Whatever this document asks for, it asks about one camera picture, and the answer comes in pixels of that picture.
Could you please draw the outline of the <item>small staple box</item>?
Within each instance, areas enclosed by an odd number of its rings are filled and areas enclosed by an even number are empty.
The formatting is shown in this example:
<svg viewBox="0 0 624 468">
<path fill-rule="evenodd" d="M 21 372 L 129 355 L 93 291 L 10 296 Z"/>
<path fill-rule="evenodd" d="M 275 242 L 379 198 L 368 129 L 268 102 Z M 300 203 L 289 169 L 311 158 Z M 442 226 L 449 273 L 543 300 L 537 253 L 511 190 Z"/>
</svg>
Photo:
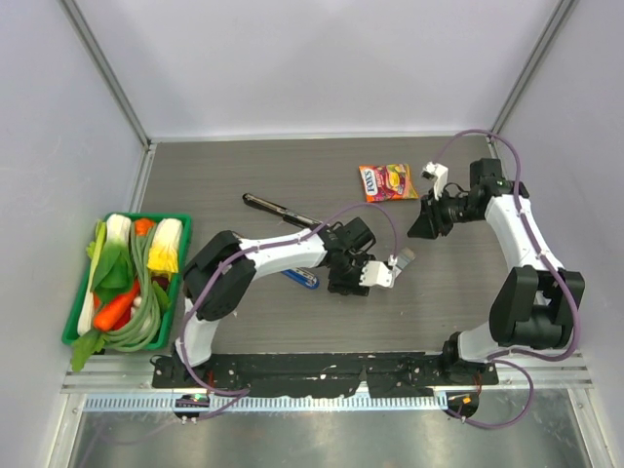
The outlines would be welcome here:
<svg viewBox="0 0 624 468">
<path fill-rule="evenodd" d="M 396 267 L 405 270 L 415 260 L 415 253 L 409 248 L 403 248 L 397 254 Z"/>
</svg>

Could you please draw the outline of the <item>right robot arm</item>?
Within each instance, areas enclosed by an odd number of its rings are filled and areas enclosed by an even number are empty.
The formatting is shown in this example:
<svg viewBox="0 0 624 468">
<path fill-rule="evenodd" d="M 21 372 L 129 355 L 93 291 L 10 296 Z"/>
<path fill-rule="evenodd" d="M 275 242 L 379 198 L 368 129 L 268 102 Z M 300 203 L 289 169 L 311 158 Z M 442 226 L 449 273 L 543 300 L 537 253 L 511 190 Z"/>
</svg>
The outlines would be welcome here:
<svg viewBox="0 0 624 468">
<path fill-rule="evenodd" d="M 420 200 L 411 238 L 435 240 L 459 223 L 485 221 L 503 252 L 508 274 L 489 310 L 487 321 L 454 333 L 443 348 L 440 371 L 460 385 L 471 378 L 475 363 L 509 354 L 562 361 L 575 349 L 574 335 L 585 281 L 565 269 L 552 254 L 532 216 L 524 185 L 506 178 L 496 159 L 470 166 L 467 189 L 449 193 L 449 170 L 428 163 L 422 172 L 432 183 Z"/>
</svg>

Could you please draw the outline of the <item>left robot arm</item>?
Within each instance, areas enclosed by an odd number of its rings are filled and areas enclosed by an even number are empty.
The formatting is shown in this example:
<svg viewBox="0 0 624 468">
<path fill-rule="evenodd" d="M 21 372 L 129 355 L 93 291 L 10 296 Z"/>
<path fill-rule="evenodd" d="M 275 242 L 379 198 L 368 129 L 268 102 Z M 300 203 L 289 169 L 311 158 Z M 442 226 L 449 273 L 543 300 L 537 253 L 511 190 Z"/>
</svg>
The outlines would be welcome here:
<svg viewBox="0 0 624 468">
<path fill-rule="evenodd" d="M 332 293 L 366 296 L 370 288 L 393 284 L 384 262 L 368 253 L 375 238 L 358 217 L 343 224 L 313 223 L 287 236 L 251 240 L 221 231 L 186 265 L 186 312 L 175 341 L 180 359 L 174 377 L 185 388 L 200 387 L 220 320 L 234 312 L 251 283 L 295 268 L 326 267 Z"/>
</svg>

